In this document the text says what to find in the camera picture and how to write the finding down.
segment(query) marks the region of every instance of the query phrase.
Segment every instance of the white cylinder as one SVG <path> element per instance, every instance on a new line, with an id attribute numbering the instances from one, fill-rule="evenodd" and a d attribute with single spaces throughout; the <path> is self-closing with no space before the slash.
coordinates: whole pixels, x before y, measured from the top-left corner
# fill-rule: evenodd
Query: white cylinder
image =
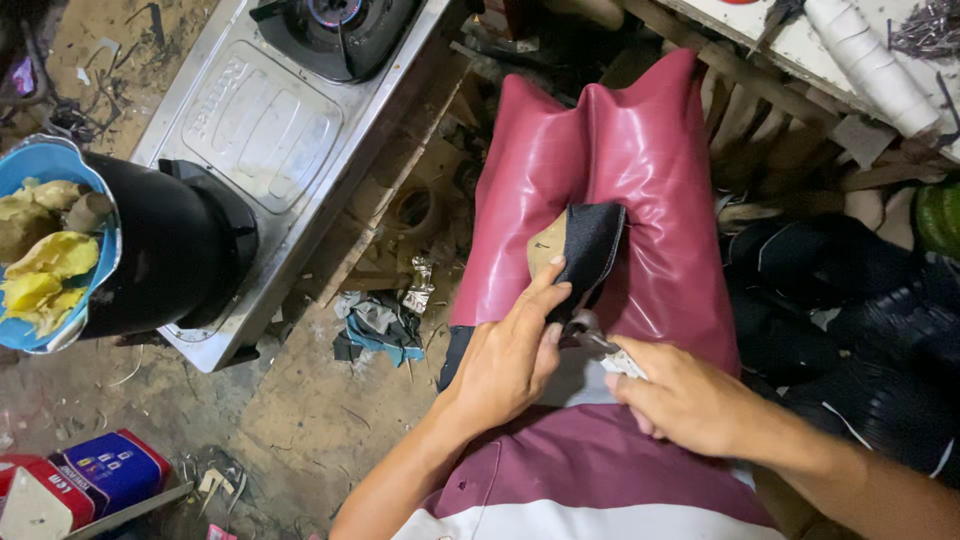
<path id="1" fill-rule="evenodd" d="M 880 37 L 845 0 L 806 0 L 806 17 L 851 84 L 885 114 L 903 136 L 929 130 L 940 113 Z"/>

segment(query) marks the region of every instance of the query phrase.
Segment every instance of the white stripe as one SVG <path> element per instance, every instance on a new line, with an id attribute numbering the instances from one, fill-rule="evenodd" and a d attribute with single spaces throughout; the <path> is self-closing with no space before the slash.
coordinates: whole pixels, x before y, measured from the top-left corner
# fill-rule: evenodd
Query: white stripe
<path id="1" fill-rule="evenodd" d="M 949 444 L 947 444 L 947 449 L 944 450 L 944 454 L 940 456 L 940 463 L 937 464 L 937 468 L 930 473 L 932 479 L 937 478 L 937 475 L 944 470 L 944 466 L 947 465 L 947 461 L 950 459 L 950 452 L 953 451 L 953 439 L 950 439 Z"/>
<path id="2" fill-rule="evenodd" d="M 843 423 L 847 425 L 847 429 L 850 430 L 850 433 L 853 433 L 853 436 L 856 437 L 856 440 L 863 443 L 863 446 L 867 447 L 868 450 L 873 450 L 874 447 L 870 446 L 870 443 L 863 440 L 863 437 L 860 436 L 860 433 L 857 433 L 853 426 L 850 425 L 850 422 L 847 422 L 847 419 L 843 417 L 842 414 L 837 412 L 837 409 L 831 407 L 827 402 L 822 402 L 820 405 L 823 405 L 827 408 L 828 411 L 840 417 L 840 420 L 843 420 Z"/>
<path id="3" fill-rule="evenodd" d="M 440 520 L 419 509 L 394 539 L 436 540 L 445 536 L 450 540 L 783 540 L 773 528 L 695 506 L 572 508 L 548 500 L 474 506 Z"/>

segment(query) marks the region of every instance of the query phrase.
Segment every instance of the stainless steel stove top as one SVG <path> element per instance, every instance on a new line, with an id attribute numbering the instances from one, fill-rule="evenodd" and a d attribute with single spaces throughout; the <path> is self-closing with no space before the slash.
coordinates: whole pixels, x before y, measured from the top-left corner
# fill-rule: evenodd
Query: stainless steel stove top
<path id="1" fill-rule="evenodd" d="M 425 0 L 375 77 L 331 83 L 264 41 L 248 16 L 257 0 L 221 0 L 170 86 L 131 161 L 205 166 L 256 213 L 260 247 L 250 274 L 212 324 L 160 332 L 203 372 L 256 342 L 320 236 L 378 148 L 380 123 L 438 30 L 450 0 Z M 333 189 L 342 180 L 347 189 Z"/>

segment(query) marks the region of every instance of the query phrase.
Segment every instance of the tan insole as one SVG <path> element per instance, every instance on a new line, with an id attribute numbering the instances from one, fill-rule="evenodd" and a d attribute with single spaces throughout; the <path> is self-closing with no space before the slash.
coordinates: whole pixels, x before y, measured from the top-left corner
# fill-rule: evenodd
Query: tan insole
<path id="1" fill-rule="evenodd" d="M 566 210 L 546 229 L 534 234 L 527 242 L 527 266 L 530 268 L 530 277 L 536 276 L 550 259 L 564 254 L 566 243 Z"/>

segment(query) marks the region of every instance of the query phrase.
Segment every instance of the rinnai logo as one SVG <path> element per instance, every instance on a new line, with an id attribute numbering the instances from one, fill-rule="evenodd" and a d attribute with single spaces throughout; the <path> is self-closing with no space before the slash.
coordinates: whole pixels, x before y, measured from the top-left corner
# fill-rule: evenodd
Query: rinnai logo
<path id="1" fill-rule="evenodd" d="M 247 69 L 247 63 L 240 60 L 240 57 L 234 56 L 227 62 L 227 65 L 224 67 L 224 72 L 220 75 L 220 79 L 217 79 L 217 84 L 213 86 L 213 89 L 210 91 L 210 95 L 206 96 L 206 101 L 204 101 L 204 106 L 200 108 L 200 112 L 197 113 L 197 117 L 194 118 L 193 124 L 190 126 L 190 134 L 196 135 L 203 140 L 206 138 L 206 124 L 209 123 L 210 118 L 213 117 L 213 113 L 217 110 L 217 106 L 224 100 L 224 96 L 227 95 L 227 90 L 237 87 L 237 82 L 240 81 L 240 77 L 243 75 L 245 69 Z"/>

